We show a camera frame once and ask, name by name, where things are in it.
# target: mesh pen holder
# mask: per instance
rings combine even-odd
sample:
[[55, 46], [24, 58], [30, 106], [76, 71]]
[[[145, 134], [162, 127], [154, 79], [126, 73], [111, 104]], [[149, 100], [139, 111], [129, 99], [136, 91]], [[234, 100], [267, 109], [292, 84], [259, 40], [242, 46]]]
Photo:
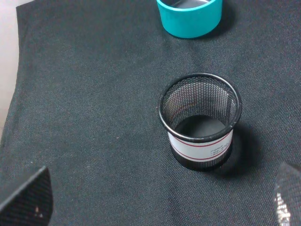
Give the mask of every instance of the mesh pen holder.
[[[233, 128], [239, 121], [242, 104], [239, 93], [225, 79], [208, 73], [181, 77], [164, 90], [158, 111], [168, 131], [172, 153], [180, 164], [205, 171], [226, 162], [235, 145], [232, 142]], [[183, 122], [189, 119], [190, 124], [183, 126]], [[194, 136], [186, 133], [187, 129], [204, 122], [218, 122], [220, 125], [207, 125], [206, 130], [218, 129], [212, 134]]]

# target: black mesh object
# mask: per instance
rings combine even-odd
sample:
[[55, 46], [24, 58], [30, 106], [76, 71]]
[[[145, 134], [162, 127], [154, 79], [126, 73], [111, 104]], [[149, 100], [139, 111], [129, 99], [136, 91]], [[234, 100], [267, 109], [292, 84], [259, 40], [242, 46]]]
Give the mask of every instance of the black mesh object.
[[50, 174], [32, 169], [0, 191], [0, 226], [47, 226], [53, 210]]
[[280, 226], [301, 225], [301, 168], [282, 163], [276, 178], [274, 206]]
[[[159, 115], [173, 136], [188, 142], [205, 143], [218, 140], [231, 132], [240, 118], [241, 108], [238, 92], [226, 80], [213, 74], [195, 73], [175, 80], [166, 88], [159, 103]], [[206, 137], [187, 137], [176, 132], [182, 121], [198, 115], [219, 120], [225, 128]], [[212, 170], [227, 160], [232, 145], [217, 159], [205, 162], [187, 160], [172, 146], [171, 149], [175, 158], [185, 167]]]

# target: black fabric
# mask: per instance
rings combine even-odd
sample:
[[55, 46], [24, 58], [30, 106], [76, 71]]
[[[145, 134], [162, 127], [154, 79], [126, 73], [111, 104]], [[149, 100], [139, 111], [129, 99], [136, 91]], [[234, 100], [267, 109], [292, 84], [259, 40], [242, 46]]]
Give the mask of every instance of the black fabric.
[[[0, 184], [47, 165], [52, 226], [277, 225], [277, 169], [301, 164], [300, 11], [299, 0], [225, 0], [218, 28], [181, 40], [163, 29], [154, 0], [18, 7]], [[241, 94], [244, 149], [228, 175], [181, 166], [159, 122], [161, 91], [192, 72]]]

